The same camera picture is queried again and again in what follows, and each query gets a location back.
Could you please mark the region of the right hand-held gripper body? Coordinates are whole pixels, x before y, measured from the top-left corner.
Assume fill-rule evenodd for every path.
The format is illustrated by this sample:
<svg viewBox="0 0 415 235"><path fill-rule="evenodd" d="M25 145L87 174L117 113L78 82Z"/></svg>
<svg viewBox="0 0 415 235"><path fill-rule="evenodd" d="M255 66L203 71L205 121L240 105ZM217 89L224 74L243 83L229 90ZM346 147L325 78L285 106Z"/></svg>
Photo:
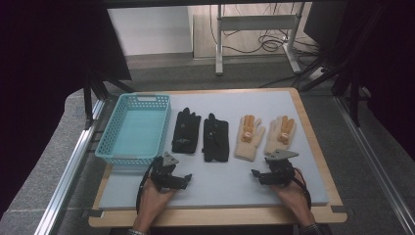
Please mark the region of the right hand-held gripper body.
<svg viewBox="0 0 415 235"><path fill-rule="evenodd" d="M299 153L277 149L265 158L271 170L271 183L287 186L295 176L293 165L289 158L297 157Z"/></svg>

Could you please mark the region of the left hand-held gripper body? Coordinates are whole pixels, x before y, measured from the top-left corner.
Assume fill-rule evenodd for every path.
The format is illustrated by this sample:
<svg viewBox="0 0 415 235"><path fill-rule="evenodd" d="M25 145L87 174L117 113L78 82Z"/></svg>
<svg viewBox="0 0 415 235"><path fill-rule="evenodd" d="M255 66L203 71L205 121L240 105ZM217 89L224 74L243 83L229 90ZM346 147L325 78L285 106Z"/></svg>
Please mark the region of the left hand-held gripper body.
<svg viewBox="0 0 415 235"><path fill-rule="evenodd" d="M179 161L168 152L154 159L151 179L159 191L162 188L180 188L180 179L172 175L178 163Z"/></svg>

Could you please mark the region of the cream knit glove orange fingers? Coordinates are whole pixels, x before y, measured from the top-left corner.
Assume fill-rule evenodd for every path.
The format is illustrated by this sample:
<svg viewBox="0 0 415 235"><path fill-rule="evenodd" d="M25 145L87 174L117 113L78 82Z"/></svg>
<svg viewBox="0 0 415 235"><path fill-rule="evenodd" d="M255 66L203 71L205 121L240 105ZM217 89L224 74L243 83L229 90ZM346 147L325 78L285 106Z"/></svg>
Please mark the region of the cream knit glove orange fingers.
<svg viewBox="0 0 415 235"><path fill-rule="evenodd" d="M265 132L265 127L260 124L261 119L253 115L245 115L241 118L235 149L237 158L249 162L255 160L257 148Z"/></svg>
<svg viewBox="0 0 415 235"><path fill-rule="evenodd" d="M276 150L288 150L291 146L297 124L293 118L280 116L269 125L264 154L270 155Z"/></svg>

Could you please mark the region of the black glove with white mark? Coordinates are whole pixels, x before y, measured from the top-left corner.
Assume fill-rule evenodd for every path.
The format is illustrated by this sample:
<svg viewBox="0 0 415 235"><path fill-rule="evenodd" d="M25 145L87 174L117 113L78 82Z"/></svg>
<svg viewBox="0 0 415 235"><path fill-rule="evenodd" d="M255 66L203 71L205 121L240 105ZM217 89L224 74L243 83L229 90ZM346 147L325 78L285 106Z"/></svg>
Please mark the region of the black glove with white mark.
<svg viewBox="0 0 415 235"><path fill-rule="evenodd" d="M189 108L179 112L172 139L172 152L194 154L199 140L201 117L191 113Z"/></svg>

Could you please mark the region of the turquoise plastic basket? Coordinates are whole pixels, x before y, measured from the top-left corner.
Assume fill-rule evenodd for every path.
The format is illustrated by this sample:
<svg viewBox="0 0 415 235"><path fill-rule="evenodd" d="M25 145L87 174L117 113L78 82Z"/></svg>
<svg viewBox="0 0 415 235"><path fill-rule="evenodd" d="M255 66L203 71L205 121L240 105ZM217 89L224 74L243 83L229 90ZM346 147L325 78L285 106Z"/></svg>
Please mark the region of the turquoise plastic basket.
<svg viewBox="0 0 415 235"><path fill-rule="evenodd" d="M170 114L168 95L120 95L95 155L113 165L149 165L163 151Z"/></svg>

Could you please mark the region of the plain black glove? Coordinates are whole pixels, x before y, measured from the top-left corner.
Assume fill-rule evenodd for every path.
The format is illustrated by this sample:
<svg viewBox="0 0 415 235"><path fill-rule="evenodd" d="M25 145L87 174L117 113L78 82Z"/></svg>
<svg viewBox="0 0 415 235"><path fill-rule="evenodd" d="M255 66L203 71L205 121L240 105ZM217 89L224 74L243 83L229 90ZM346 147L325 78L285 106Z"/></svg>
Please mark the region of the plain black glove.
<svg viewBox="0 0 415 235"><path fill-rule="evenodd" d="M214 114L209 114L204 121L204 159L226 163L229 158L229 124L225 120L219 120Z"/></svg>

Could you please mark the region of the person's right hand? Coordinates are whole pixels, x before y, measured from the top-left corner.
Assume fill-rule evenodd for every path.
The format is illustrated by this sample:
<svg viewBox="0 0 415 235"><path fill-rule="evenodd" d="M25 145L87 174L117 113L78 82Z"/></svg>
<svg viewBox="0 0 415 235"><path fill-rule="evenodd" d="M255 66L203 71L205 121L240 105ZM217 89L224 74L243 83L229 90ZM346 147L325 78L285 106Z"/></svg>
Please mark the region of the person's right hand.
<svg viewBox="0 0 415 235"><path fill-rule="evenodd" d="M283 205L292 212L301 228L315 224L315 218L308 207L307 198L300 186L292 181L286 187L270 185Z"/></svg>

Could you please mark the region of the person's left hand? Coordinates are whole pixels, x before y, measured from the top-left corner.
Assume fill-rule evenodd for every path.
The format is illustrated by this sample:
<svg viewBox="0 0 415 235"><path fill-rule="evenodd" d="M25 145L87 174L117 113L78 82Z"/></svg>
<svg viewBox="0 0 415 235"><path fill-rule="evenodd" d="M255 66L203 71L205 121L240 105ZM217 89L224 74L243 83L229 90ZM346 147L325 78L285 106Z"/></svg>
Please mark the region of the person's left hand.
<svg viewBox="0 0 415 235"><path fill-rule="evenodd" d="M164 210L176 193L175 189L159 191L151 178L146 180L140 200L140 209L134 223L149 224Z"/></svg>

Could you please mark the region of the white power strip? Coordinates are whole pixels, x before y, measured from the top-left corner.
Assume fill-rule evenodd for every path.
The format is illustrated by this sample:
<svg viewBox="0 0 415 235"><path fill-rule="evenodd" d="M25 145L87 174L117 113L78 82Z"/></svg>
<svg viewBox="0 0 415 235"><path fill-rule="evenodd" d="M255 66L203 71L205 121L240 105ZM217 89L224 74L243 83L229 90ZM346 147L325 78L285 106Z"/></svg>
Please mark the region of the white power strip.
<svg viewBox="0 0 415 235"><path fill-rule="evenodd" d="M319 78L321 75L323 75L325 72L326 72L325 68L319 67L309 76L309 79L310 80L315 80L315 79Z"/></svg>

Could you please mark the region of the black tripod stand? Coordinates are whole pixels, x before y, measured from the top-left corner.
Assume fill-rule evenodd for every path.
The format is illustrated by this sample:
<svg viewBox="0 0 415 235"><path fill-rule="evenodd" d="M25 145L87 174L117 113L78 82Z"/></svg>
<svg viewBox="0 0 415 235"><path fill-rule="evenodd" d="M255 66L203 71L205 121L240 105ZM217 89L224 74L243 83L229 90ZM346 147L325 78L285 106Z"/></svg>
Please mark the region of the black tripod stand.
<svg viewBox="0 0 415 235"><path fill-rule="evenodd" d="M364 45L374 30L382 13L385 11L386 4L382 1L374 1L373 5L366 10L363 19L354 27L344 41L340 43L342 46L345 42L349 42L354 36L354 42L349 46L345 58L331 70L310 81L299 88L299 91L306 92L315 86L323 83L329 78L338 76L331 88L334 96L343 96L348 88L349 91L349 117L353 123L359 127L358 120L358 102L359 102L359 75L357 69L358 59L362 54Z"/></svg>
<svg viewBox="0 0 415 235"><path fill-rule="evenodd" d="M89 67L87 67L85 71L86 75L83 85L84 111L86 115L85 128L89 129L94 122L91 93L94 93L95 96L101 101L106 100L110 96L110 93L104 84L105 81L122 89L127 93L134 92L134 89L115 78L111 78L105 75L98 75Z"/></svg>

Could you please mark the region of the dark curtain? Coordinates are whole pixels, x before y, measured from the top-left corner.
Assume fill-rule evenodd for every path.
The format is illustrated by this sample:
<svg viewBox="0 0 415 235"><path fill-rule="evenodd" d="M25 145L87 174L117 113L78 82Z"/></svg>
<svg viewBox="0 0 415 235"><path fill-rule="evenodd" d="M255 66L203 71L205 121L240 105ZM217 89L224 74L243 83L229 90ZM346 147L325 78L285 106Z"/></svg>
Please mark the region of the dark curtain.
<svg viewBox="0 0 415 235"><path fill-rule="evenodd" d="M367 88L369 109L415 158L415 0L315 0L304 32L331 63L349 62L334 94Z"/></svg>
<svg viewBox="0 0 415 235"><path fill-rule="evenodd" d="M130 73L103 0L0 0L0 217L87 77Z"/></svg>

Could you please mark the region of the aluminium rail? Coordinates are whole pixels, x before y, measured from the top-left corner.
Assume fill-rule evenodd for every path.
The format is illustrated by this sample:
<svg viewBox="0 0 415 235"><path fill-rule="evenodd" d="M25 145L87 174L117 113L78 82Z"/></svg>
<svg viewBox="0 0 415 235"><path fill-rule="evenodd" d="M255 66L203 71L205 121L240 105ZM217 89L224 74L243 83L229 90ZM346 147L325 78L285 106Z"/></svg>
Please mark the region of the aluminium rail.
<svg viewBox="0 0 415 235"><path fill-rule="evenodd" d="M44 188L53 190L33 235L50 235L74 183L95 126L88 124L83 101L67 98L64 114L37 166Z"/></svg>
<svg viewBox="0 0 415 235"><path fill-rule="evenodd" d="M346 105L346 102L339 97L335 97L334 101L336 102L353 138L357 142L364 159L369 164L369 167L371 168L379 186L390 203L400 225L405 231L405 234L415 235L415 215L409 207L407 207L407 204L404 202L400 193L392 184L391 179L387 175L387 172L379 161L378 156L374 152L361 128L358 127L349 116L349 107Z"/></svg>

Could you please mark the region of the white metal desk frame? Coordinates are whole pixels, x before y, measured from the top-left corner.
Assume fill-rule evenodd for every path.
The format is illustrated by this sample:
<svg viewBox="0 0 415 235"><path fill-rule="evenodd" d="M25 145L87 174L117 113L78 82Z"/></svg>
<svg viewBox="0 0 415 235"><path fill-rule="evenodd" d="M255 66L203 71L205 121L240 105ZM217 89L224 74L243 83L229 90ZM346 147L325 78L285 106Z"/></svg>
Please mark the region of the white metal desk frame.
<svg viewBox="0 0 415 235"><path fill-rule="evenodd" d="M215 48L215 72L223 74L223 45L222 35L225 31L247 30L282 30L289 34L283 40L282 48L290 63L294 74L300 74L300 66L293 52L293 45L300 26L300 20L305 3L301 2L294 13L289 15L261 15L261 16L224 16L223 5L217 6L216 15L216 48Z"/></svg>

